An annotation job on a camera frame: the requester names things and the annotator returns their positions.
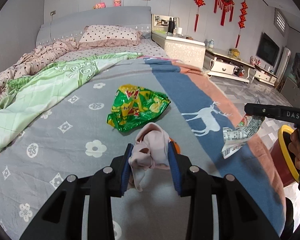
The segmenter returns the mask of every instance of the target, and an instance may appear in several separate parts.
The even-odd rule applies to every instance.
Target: hand
[[[298,129],[296,129],[290,136],[291,143],[289,143],[289,150],[296,156],[295,166],[300,170],[300,139]]]

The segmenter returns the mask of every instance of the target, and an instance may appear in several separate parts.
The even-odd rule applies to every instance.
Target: window
[[[281,34],[284,36],[284,31],[286,30],[287,20],[283,16],[279,9],[275,9],[274,12],[274,25],[278,28]]]

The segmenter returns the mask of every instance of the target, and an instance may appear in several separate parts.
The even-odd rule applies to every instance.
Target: white nightstand
[[[166,33],[156,31],[152,32],[151,38],[170,58],[180,59],[185,64],[203,68],[206,52],[204,42],[168,36]]]

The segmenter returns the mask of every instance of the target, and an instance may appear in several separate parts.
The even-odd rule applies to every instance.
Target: black bottle
[[[174,31],[174,18],[170,18],[169,25],[168,25],[168,33],[173,34]]]

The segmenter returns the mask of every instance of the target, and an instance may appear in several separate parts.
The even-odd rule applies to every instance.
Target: pink plush toy
[[[113,0],[113,6],[121,6],[121,0]]]
[[[93,6],[93,9],[99,9],[99,8],[105,8],[106,4],[104,2],[97,3],[95,6]]]

